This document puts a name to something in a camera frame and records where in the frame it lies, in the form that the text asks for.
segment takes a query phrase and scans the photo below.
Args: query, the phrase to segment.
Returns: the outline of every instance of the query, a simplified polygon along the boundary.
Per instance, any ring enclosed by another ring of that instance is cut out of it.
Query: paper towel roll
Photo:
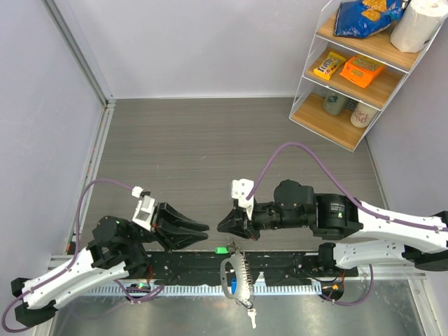
[[[404,53],[424,48],[448,16],[447,0],[411,0],[392,32],[392,44]]]

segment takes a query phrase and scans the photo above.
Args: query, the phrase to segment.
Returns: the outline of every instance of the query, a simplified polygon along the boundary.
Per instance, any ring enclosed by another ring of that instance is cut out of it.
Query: orange candy box
[[[345,63],[341,76],[362,88],[366,88],[385,69],[386,66],[384,64],[374,59],[357,55]]]

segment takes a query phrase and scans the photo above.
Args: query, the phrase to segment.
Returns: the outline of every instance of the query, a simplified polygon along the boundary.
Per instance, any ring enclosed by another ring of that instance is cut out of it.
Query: wooden-pattern floor
[[[231,210],[231,180],[256,180],[270,155],[287,141],[309,146],[353,195],[382,206],[365,143],[350,153],[302,128],[288,119],[291,104],[289,98],[118,101],[98,177],[148,188],[157,201],[210,225],[209,239],[192,249],[210,250],[227,241],[216,225]],[[256,199],[272,200],[284,179],[313,186],[317,193],[338,193],[308,154],[288,148],[271,166]],[[131,218],[136,200],[118,187],[96,186],[82,245],[102,216]],[[231,238],[246,249],[267,250],[312,250],[322,242],[309,229],[264,231],[260,241]]]

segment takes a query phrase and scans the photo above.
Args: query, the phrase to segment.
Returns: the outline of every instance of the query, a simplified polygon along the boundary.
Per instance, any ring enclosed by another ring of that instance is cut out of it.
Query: wooden shelf
[[[409,71],[414,66],[420,52],[401,52],[390,42],[390,29],[381,31],[367,38],[349,38],[334,36],[336,14],[325,22],[317,31],[317,36],[321,36],[329,41],[334,41],[342,46],[352,48],[359,53],[371,56],[384,63],[398,67],[404,71]]]
[[[325,138],[354,151],[361,140],[363,128],[350,122],[352,111],[344,109],[339,115],[330,115],[322,107],[323,97],[311,93],[294,113],[292,119]]]
[[[318,57],[315,63],[313,63],[310,68],[305,71],[305,77],[323,85],[328,85],[335,88],[346,95],[352,96],[354,99],[371,104],[378,109],[383,108],[387,102],[387,99],[389,99],[398,85],[398,82],[400,82],[400,79],[404,76],[404,74],[390,72],[386,69],[381,75],[376,77],[371,84],[363,89],[362,87],[352,83],[350,80],[342,77],[340,73],[343,66],[340,66],[339,69],[331,76],[330,80],[325,80],[319,76],[316,76],[313,73],[313,69],[317,68],[324,61],[330,51],[344,56],[347,59],[351,57],[344,52],[340,52],[339,50],[327,48],[322,55]]]

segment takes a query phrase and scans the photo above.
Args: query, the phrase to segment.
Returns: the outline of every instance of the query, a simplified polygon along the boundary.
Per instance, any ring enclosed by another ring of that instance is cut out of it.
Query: chip bag
[[[342,2],[336,17],[335,36],[365,38],[387,28],[403,16],[403,0]]]

